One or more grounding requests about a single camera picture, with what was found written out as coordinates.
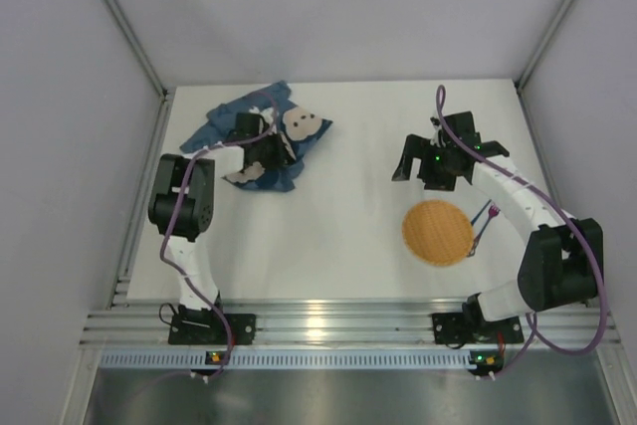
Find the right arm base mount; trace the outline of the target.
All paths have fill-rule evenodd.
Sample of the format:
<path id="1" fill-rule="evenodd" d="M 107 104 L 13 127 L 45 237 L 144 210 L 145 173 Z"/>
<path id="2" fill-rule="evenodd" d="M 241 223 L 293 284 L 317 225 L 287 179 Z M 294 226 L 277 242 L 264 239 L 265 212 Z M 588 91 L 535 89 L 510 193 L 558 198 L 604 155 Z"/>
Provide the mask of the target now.
<path id="1" fill-rule="evenodd" d="M 468 344 L 521 344 L 525 341 L 518 318 L 471 324 L 462 313 L 431 315 L 434 341 L 450 348 Z"/>

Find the round woven orange plate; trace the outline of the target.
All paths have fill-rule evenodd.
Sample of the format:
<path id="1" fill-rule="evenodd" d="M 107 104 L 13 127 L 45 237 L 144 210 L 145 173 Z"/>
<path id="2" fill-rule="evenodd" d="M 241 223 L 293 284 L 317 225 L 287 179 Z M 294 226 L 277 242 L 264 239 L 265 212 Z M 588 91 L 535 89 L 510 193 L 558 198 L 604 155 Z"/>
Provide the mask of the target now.
<path id="1" fill-rule="evenodd" d="M 435 267 L 463 261 L 474 244 L 473 226 L 467 215 L 443 200 L 422 201 L 405 214 L 401 233 L 407 249 Z"/>

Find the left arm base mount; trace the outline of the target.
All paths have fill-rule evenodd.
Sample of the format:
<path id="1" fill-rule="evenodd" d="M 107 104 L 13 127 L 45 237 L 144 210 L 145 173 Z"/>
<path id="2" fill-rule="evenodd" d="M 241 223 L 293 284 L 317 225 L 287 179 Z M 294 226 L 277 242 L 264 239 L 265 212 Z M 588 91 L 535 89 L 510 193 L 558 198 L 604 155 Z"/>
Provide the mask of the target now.
<path id="1" fill-rule="evenodd" d="M 228 334 L 224 323 L 211 310 L 194 311 L 185 306 L 163 303 L 159 320 L 169 327 L 171 345 L 226 345 Z M 251 345 L 255 338 L 257 317 L 253 314 L 225 314 L 233 345 Z"/>

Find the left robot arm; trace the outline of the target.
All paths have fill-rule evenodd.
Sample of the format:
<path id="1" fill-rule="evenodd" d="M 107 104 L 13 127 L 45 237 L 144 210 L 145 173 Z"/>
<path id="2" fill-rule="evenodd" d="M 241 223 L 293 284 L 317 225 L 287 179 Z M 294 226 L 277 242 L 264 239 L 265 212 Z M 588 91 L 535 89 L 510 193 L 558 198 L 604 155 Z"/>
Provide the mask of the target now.
<path id="1" fill-rule="evenodd" d="M 227 144 L 160 157 L 147 215 L 162 237 L 160 260 L 176 271 L 179 304 L 186 310 L 221 308 L 206 239 L 214 213 L 215 181 L 233 174 L 254 181 L 293 162 L 293 149 L 280 133 L 233 136 Z"/>

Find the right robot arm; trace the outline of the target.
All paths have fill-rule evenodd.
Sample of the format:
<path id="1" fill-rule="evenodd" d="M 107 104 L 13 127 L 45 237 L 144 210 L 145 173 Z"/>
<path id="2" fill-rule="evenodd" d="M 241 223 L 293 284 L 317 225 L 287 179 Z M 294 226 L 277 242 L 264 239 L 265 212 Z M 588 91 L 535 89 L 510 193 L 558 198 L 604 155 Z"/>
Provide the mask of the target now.
<path id="1" fill-rule="evenodd" d="M 415 160 L 420 162 L 416 172 Z M 512 280 L 464 302 L 469 321 L 496 322 L 604 298 L 601 226 L 559 208 L 517 172 L 498 142 L 473 137 L 459 144 L 448 135 L 432 140 L 410 134 L 392 178 L 407 181 L 413 174 L 434 191 L 452 191 L 458 178 L 465 178 L 495 203 L 526 243 Z"/>

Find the blue cartoon placemat cloth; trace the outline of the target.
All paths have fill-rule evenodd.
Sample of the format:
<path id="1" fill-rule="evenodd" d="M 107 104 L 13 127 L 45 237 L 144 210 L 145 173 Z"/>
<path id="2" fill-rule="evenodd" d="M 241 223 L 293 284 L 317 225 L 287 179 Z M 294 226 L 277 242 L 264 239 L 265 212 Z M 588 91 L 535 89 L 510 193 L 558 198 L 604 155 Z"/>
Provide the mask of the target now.
<path id="1" fill-rule="evenodd" d="M 180 151 L 193 154 L 219 142 L 229 143 L 227 136 L 234 128 L 236 114 L 259 113 L 270 124 L 269 134 L 282 132 L 287 136 L 297 161 L 280 169 L 264 169 L 256 163 L 225 179 L 244 190 L 292 191 L 294 180 L 305 168 L 305 156 L 328 131 L 332 121 L 295 104 L 291 96 L 292 89 L 280 81 L 220 104 L 206 113 L 206 122 L 180 145 Z"/>

